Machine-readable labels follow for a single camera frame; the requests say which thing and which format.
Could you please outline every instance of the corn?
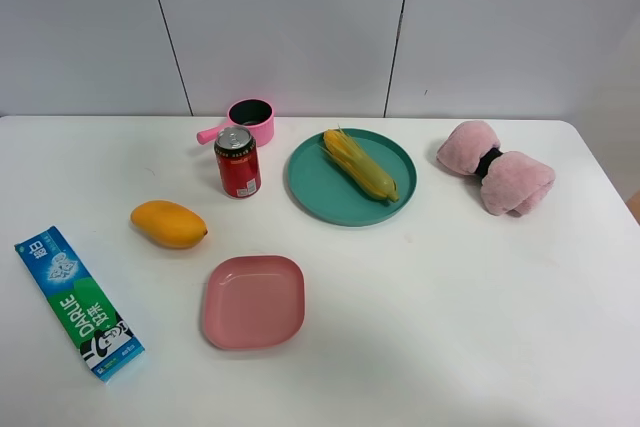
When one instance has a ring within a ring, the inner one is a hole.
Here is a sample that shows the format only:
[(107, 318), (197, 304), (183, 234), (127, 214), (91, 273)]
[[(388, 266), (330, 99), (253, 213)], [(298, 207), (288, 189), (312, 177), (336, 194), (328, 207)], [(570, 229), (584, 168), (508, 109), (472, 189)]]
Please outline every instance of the corn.
[(326, 152), (342, 170), (351, 176), (370, 197), (376, 200), (398, 200), (395, 181), (342, 129), (327, 130), (323, 135)]

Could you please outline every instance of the toy fruit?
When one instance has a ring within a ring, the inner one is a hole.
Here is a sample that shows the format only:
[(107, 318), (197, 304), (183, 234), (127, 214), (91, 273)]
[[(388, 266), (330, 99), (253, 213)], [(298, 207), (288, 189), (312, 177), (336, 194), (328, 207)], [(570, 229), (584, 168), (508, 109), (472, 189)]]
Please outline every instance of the toy fruit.
[(167, 200), (139, 205), (131, 212), (131, 222), (155, 242), (170, 249), (188, 249), (207, 235), (204, 220)]
[(367, 155), (360, 145), (340, 130), (327, 130), (323, 135), (327, 154), (342, 170), (375, 200), (398, 200), (395, 181)]

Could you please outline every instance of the mango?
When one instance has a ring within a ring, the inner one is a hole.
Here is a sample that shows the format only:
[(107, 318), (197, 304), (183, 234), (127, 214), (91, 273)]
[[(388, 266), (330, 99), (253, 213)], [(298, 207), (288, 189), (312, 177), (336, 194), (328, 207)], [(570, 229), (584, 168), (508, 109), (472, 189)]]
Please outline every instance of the mango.
[(186, 207), (168, 200), (151, 200), (131, 212), (131, 222), (156, 243), (189, 249), (207, 235), (207, 224)]

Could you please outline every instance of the teal round plate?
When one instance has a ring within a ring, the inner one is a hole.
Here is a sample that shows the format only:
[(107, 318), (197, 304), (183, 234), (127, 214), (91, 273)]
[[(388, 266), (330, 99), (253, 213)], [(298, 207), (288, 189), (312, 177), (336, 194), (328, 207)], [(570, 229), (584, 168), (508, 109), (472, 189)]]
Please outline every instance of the teal round plate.
[(416, 168), (402, 147), (368, 130), (342, 129), (396, 182), (397, 202), (374, 200), (324, 152), (322, 134), (291, 154), (287, 177), (297, 201), (315, 217), (338, 225), (377, 224), (402, 209), (416, 190)]

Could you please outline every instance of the toothpaste box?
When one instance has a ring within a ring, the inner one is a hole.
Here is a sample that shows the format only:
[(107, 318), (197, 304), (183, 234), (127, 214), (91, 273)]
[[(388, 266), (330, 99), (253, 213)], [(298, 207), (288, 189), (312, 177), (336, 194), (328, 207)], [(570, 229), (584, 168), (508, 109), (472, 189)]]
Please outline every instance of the toothpaste box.
[(100, 380), (106, 382), (144, 352), (56, 227), (15, 248), (83, 360)]

